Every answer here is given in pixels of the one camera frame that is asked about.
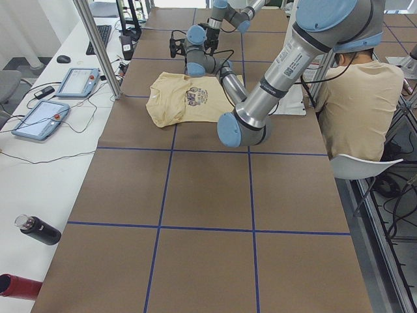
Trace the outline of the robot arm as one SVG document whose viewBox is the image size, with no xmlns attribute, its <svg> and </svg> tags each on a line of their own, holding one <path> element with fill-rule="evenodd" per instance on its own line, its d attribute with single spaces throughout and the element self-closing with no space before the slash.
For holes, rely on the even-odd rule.
<svg viewBox="0 0 417 313">
<path fill-rule="evenodd" d="M 269 2 L 270 0 L 251 1 L 241 12 L 237 12 L 227 1 L 215 0 L 212 14 L 207 22 L 198 24 L 206 31 L 205 51 L 209 52 L 210 55 L 214 55 L 214 52 L 218 49 L 219 34 L 224 20 L 229 22 L 240 33 L 245 33 L 255 14 Z"/>
<path fill-rule="evenodd" d="M 359 52 L 381 42 L 384 1 L 299 1 L 288 43 L 248 93 L 228 61 L 206 50 L 217 45 L 223 21 L 245 33 L 266 4 L 252 1 L 237 12 L 227 1 L 215 1 L 207 23 L 191 26 L 184 39 L 170 40 L 171 56 L 185 56 L 188 75 L 216 75 L 233 101 L 234 110 L 217 123 L 218 137 L 227 147 L 258 145 L 270 136 L 270 111 L 316 56 Z"/>
</svg>

